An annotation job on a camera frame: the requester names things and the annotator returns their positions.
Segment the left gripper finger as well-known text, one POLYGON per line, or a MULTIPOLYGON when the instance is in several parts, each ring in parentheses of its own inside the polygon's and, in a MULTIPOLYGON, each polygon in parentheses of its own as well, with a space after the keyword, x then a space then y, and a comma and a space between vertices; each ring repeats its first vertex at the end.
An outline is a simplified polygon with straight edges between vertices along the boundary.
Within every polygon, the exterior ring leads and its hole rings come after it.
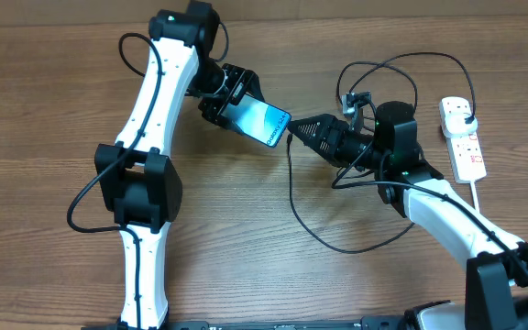
POLYGON ((232 119, 224 116, 226 109, 226 103, 199 103, 199 110, 206 121, 243 136, 245 132, 232 119))
POLYGON ((254 72, 248 72, 247 78, 245 80, 245 93, 251 95, 256 100, 259 100, 260 102, 264 102, 265 98, 263 96, 263 93, 261 91, 259 77, 254 72))

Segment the blue Galaxy S24+ smartphone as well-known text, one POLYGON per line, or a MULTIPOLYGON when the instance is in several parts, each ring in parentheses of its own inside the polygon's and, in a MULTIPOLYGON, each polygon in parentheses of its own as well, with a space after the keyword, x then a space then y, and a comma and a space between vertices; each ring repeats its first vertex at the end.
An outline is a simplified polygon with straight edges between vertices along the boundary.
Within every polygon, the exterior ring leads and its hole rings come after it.
POLYGON ((292 116, 278 107, 246 94, 238 105, 228 104, 222 113, 236 132, 275 148, 292 116))

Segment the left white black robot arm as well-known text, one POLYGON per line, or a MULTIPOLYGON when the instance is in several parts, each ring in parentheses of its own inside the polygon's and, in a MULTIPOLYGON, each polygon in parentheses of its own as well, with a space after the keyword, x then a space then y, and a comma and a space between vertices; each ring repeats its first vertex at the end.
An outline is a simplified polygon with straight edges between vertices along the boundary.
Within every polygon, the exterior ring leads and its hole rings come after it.
POLYGON ((125 302, 115 329, 167 326, 166 240, 182 204, 171 145, 185 97, 199 99, 204 119, 234 131, 239 126, 224 110, 249 96, 263 98, 256 73, 211 57, 221 26, 212 5, 201 1, 191 1, 183 13, 161 10, 151 18, 135 106, 115 143, 95 151, 94 181, 125 252, 125 302))

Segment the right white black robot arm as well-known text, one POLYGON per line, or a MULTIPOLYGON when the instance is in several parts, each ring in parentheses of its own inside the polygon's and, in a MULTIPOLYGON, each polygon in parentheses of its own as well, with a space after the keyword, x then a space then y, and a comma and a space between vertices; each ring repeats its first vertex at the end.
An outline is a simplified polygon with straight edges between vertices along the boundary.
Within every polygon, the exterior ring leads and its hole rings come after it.
POLYGON ((373 173, 385 204, 421 226, 466 273, 465 302, 429 302, 405 311, 400 329, 528 329, 528 242, 494 225, 459 197, 422 156, 411 104, 374 106, 373 135, 334 115, 293 120, 306 147, 345 171, 373 173))

